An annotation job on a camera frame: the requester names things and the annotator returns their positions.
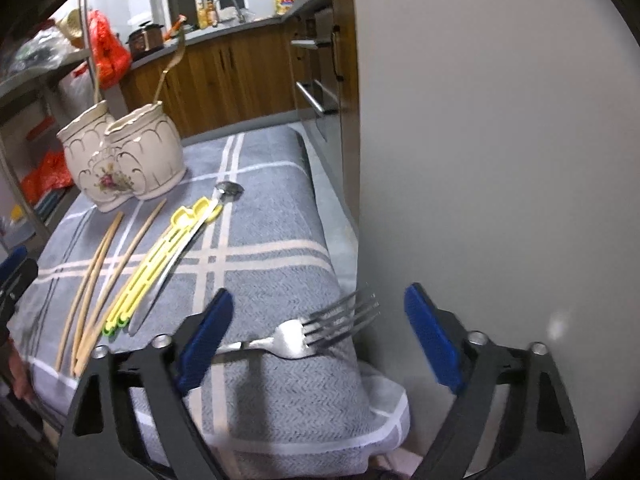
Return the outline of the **silver metal fork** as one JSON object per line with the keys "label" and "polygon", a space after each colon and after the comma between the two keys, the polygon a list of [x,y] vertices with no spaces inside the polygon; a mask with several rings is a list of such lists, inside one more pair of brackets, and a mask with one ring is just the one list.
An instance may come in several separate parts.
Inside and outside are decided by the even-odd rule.
{"label": "silver metal fork", "polygon": [[356,335],[379,314],[378,298],[355,290],[306,318],[279,324],[268,337],[223,344],[215,356],[258,351],[284,360],[311,358]]}

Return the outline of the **silver metal spoon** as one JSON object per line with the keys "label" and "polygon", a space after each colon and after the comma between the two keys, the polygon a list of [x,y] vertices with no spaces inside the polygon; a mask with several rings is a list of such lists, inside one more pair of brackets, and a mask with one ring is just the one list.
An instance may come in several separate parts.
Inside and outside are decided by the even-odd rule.
{"label": "silver metal spoon", "polygon": [[180,240],[177,248],[172,252],[168,261],[160,269],[160,274],[152,281],[152,286],[143,294],[140,304],[134,309],[134,313],[127,324],[128,334],[135,335],[149,315],[152,307],[156,303],[160,291],[163,289],[172,269],[181,258],[182,254],[189,247],[194,237],[198,235],[202,227],[207,223],[214,222],[224,210],[228,203],[236,202],[244,192],[244,188],[239,183],[232,181],[222,181],[216,184],[214,199],[198,214],[194,227]]}

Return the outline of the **wooden kitchen cabinets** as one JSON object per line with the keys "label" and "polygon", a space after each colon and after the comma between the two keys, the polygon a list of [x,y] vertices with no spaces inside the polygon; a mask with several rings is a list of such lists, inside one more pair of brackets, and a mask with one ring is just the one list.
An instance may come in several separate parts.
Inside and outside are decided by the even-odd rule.
{"label": "wooden kitchen cabinets", "polygon": [[[341,144],[322,148],[306,133],[352,219],[360,213],[360,106],[354,0],[321,0],[285,22],[219,34],[186,47],[181,63],[166,77],[160,100],[190,138],[242,122],[299,112],[294,90],[298,74],[291,39],[297,21],[330,6],[334,14],[334,67],[340,80]],[[171,49],[144,58],[124,77],[120,90],[128,110],[148,104],[168,64]]]}

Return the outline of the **kitchen sink faucet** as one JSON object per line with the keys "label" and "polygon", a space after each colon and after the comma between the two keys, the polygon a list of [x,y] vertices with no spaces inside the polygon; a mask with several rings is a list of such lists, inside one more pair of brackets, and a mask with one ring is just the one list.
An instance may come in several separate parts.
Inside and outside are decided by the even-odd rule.
{"label": "kitchen sink faucet", "polygon": [[[228,1],[230,6],[222,6],[225,1]],[[237,21],[240,24],[244,24],[246,22],[246,17],[236,0],[215,0],[214,7],[218,21],[221,23]]]}

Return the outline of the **orange bags on lower shelf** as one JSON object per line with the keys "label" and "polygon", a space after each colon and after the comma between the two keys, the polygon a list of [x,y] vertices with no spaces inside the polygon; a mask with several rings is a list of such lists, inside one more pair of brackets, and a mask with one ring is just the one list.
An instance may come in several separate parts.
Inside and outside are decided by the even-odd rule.
{"label": "orange bags on lower shelf", "polygon": [[73,185],[63,151],[47,151],[40,164],[21,180],[21,190],[31,205],[47,192]]}

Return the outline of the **white ceramic double utensil holder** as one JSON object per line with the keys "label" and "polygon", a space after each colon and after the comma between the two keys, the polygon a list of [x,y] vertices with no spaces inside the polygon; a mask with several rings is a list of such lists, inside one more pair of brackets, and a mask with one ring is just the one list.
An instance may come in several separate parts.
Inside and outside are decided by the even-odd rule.
{"label": "white ceramic double utensil holder", "polygon": [[102,212],[157,198],[186,174],[180,134],[160,101],[119,119],[101,101],[56,137],[75,185]]}

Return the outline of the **grey checked table cloth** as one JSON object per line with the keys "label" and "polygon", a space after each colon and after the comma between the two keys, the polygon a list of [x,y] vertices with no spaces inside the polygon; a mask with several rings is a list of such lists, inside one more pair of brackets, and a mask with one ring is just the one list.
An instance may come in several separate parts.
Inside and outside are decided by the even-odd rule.
{"label": "grey checked table cloth", "polygon": [[[268,336],[282,322],[342,296],[314,199],[302,137],[281,126],[187,146],[186,176],[161,200],[128,200],[114,214],[85,197],[51,236],[38,278],[10,324],[37,398],[58,419],[77,382],[67,339],[58,344],[78,286],[116,214],[124,214],[100,272],[120,287],[168,227],[170,216],[214,192],[221,181],[240,199],[194,240],[135,335],[117,333],[113,351],[144,347],[173,333],[221,288],[234,299],[230,342]],[[235,479],[360,474],[372,456],[399,448],[410,427],[404,388],[360,363],[350,340],[321,356],[285,361],[265,352],[223,356],[186,399],[191,416],[226,473]]]}

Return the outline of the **metal storage shelf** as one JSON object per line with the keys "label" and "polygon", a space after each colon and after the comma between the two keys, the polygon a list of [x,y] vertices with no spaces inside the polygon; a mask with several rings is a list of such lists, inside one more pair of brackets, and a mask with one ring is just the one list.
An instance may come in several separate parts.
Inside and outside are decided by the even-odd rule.
{"label": "metal storage shelf", "polygon": [[79,67],[96,79],[88,39],[88,0],[1,0],[1,246],[37,255],[77,188],[31,202],[21,182],[73,116],[58,84]]}

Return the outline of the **wooden chopstick in holder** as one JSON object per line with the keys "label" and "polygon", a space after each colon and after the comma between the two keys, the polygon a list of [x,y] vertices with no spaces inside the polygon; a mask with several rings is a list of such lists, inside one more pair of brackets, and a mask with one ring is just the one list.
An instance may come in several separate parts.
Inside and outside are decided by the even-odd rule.
{"label": "wooden chopstick in holder", "polygon": [[98,105],[101,101],[101,93],[100,93],[100,73],[96,70],[96,76],[94,77],[94,85],[93,85],[93,103],[94,105]]}

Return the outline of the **red plastic bag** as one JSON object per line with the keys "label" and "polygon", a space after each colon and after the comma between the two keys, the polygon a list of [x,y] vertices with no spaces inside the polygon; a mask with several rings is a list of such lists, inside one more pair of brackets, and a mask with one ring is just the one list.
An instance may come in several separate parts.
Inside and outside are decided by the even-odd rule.
{"label": "red plastic bag", "polygon": [[118,84],[128,73],[132,62],[131,54],[112,31],[104,13],[99,10],[90,11],[88,22],[100,88],[107,90]]}

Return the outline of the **electric rice cooker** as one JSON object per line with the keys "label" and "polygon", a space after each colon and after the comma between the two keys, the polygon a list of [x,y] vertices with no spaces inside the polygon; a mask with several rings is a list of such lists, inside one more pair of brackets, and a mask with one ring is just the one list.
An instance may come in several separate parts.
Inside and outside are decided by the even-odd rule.
{"label": "electric rice cooker", "polygon": [[128,48],[134,61],[162,50],[164,47],[163,26],[147,21],[142,23],[128,37]]}

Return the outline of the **golden fork in holder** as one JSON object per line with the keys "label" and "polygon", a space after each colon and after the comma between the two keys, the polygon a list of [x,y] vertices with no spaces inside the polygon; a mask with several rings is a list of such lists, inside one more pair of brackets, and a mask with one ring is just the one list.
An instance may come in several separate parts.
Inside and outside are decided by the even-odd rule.
{"label": "golden fork in holder", "polygon": [[180,25],[178,27],[178,44],[177,44],[176,50],[174,52],[174,55],[172,56],[172,58],[170,59],[166,67],[163,69],[162,73],[160,74],[160,80],[158,81],[157,86],[155,88],[155,92],[153,94],[153,99],[152,99],[153,104],[156,104],[160,99],[160,92],[162,91],[167,75],[170,73],[170,71],[173,68],[175,68],[182,61],[185,50],[186,50],[186,33],[183,30],[183,26]]}

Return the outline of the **built-in steel oven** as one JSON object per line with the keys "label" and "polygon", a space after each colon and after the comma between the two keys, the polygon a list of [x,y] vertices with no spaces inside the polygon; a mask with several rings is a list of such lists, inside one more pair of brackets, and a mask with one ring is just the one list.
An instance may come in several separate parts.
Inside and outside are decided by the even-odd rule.
{"label": "built-in steel oven", "polygon": [[298,71],[294,90],[299,117],[322,148],[336,148],[342,140],[333,33],[333,10],[325,6],[300,18],[291,39]]}

